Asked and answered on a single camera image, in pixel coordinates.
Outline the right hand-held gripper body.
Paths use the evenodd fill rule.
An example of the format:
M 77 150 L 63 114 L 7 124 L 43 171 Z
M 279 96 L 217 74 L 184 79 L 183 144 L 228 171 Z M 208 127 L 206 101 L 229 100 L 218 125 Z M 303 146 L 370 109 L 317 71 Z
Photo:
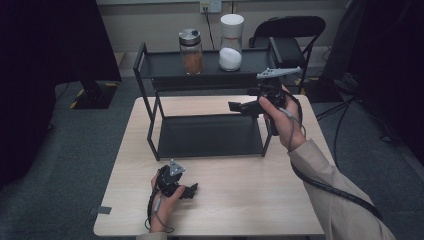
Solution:
M 279 81 L 280 76 L 297 73 L 301 70 L 300 67 L 296 68 L 267 68 L 261 73 L 256 75 L 258 80 L 258 86 L 251 88 L 247 91 L 249 96 L 263 96 L 268 99 L 278 110 L 285 113 L 288 117 L 292 114 L 285 109 L 286 97 L 290 96 L 290 93 L 285 91 Z

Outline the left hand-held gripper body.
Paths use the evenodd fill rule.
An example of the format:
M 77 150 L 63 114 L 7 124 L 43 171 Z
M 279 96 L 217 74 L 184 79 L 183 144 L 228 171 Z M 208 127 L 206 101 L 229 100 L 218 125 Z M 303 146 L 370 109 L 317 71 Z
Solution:
M 168 165 L 164 165 L 158 170 L 156 185 L 167 197 L 171 197 L 179 187 L 179 180 L 185 168 L 174 159 Z

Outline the black metal two-tier rack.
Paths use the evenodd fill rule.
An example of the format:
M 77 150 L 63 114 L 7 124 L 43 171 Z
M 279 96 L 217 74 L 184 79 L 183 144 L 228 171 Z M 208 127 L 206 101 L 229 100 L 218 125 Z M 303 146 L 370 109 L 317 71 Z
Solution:
M 243 52 L 239 70 L 226 72 L 219 67 L 216 51 L 203 53 L 204 72 L 188 75 L 178 52 L 152 53 L 141 44 L 133 71 L 150 120 L 147 142 L 157 160 L 230 155 L 265 155 L 270 139 L 277 134 L 265 124 L 262 137 L 258 118 L 240 111 L 208 115 L 165 113 L 160 94 L 194 90 L 246 89 L 258 86 L 256 75 L 267 68 L 279 68 L 270 46 Z

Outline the white-lidded jar of white powder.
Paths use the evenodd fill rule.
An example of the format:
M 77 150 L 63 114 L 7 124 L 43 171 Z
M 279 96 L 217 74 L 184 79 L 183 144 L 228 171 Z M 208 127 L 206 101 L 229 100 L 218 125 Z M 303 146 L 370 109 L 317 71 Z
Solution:
M 241 66 L 243 24 L 244 18 L 238 14 L 226 14 L 220 19 L 219 65 L 224 71 L 236 71 Z

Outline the metal-lidded glass jar brown spice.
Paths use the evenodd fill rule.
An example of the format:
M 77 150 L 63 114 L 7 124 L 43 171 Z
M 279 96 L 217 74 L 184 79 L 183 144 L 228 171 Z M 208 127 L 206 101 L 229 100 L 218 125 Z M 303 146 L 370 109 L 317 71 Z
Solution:
M 184 29 L 179 34 L 179 47 L 183 67 L 188 75 L 203 71 L 201 34 L 197 29 Z

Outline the person's left hand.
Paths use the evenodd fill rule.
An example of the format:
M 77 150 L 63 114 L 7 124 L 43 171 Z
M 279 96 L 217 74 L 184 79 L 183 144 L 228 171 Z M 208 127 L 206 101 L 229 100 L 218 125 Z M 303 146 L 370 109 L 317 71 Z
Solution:
M 184 190 L 185 186 L 180 185 L 171 197 L 164 196 L 160 191 L 154 195 L 150 218 L 150 233 L 171 231 L 171 227 L 167 222 Z

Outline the person's right hand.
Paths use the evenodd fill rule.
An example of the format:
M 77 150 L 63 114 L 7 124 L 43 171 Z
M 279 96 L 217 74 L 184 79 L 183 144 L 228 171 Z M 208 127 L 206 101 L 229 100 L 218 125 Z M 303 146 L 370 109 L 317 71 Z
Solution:
M 306 142 L 306 137 L 302 133 L 298 104 L 290 97 L 286 98 L 284 109 L 291 114 L 289 117 L 285 112 L 278 110 L 265 97 L 259 98 L 261 107 L 266 111 L 265 118 L 271 118 L 279 132 L 281 144 L 288 152 L 294 151 L 296 148 Z

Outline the black folding chair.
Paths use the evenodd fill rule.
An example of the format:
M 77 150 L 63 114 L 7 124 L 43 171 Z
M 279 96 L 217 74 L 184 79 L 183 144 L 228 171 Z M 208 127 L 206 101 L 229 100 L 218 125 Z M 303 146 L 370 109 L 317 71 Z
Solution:
M 319 16 L 274 17 L 256 28 L 249 39 L 249 47 L 270 46 L 277 67 L 299 67 L 302 75 L 297 90 L 301 92 L 314 43 L 325 28 L 326 22 Z

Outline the grey tape piece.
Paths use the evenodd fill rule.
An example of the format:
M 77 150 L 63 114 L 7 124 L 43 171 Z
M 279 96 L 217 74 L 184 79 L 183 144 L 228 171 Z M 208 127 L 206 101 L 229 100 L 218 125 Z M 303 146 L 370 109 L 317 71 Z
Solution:
M 106 207 L 106 206 L 97 206 L 97 207 L 92 207 L 89 210 L 89 214 L 91 215 L 96 215 L 96 214 L 110 214 L 112 208 L 111 207 Z

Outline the black stand base yellow tape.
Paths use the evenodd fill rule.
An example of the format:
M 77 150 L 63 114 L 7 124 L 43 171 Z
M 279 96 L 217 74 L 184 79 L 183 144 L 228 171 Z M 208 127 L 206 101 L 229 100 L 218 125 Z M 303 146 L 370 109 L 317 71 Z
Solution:
M 108 109 L 119 86 L 115 82 L 82 81 L 82 89 L 71 103 L 71 109 Z

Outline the black curtain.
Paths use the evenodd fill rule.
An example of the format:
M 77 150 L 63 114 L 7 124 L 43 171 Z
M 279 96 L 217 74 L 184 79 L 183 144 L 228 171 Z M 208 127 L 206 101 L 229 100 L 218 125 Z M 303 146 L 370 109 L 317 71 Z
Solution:
M 424 165 L 424 0 L 360 0 L 349 69 Z
M 120 79 L 96 0 L 0 0 L 0 190 L 31 168 L 57 85 Z

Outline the white wall outlet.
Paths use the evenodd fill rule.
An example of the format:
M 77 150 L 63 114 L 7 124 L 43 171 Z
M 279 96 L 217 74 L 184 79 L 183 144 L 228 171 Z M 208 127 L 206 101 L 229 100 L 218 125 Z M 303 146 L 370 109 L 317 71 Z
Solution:
M 202 14 L 218 14 L 222 11 L 222 0 L 200 0 L 199 9 Z

